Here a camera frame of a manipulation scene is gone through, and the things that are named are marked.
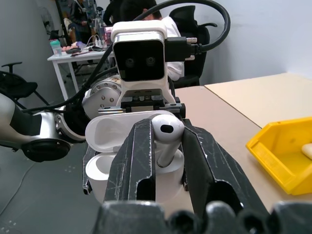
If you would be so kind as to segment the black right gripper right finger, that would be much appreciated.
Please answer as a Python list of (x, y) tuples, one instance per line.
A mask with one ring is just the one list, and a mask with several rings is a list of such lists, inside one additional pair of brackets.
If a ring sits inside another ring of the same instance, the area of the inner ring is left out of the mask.
[(182, 148), (195, 214), (205, 214), (206, 205), (213, 201), (228, 204), (236, 214), (242, 210), (268, 213), (243, 169), (211, 133), (194, 126), (185, 127)]

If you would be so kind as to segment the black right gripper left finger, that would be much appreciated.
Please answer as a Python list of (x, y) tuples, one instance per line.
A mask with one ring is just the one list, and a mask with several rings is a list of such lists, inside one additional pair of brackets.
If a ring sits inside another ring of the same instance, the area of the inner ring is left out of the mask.
[(104, 201), (156, 200), (155, 142), (149, 118), (135, 123), (113, 159)]

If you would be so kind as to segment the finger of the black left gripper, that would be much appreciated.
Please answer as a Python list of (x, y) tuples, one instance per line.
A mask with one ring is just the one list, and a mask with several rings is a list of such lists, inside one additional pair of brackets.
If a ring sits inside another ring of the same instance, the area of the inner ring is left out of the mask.
[(182, 178), (181, 178), (181, 185), (183, 186), (184, 191), (186, 191), (186, 192), (189, 191), (185, 168), (183, 168), (183, 174), (182, 174)]
[(85, 154), (82, 160), (82, 188), (85, 195), (89, 195), (92, 192), (92, 186), (89, 181), (89, 177), (86, 174), (86, 166), (89, 160), (95, 155), (95, 150), (93, 150), (89, 145), (85, 145)]

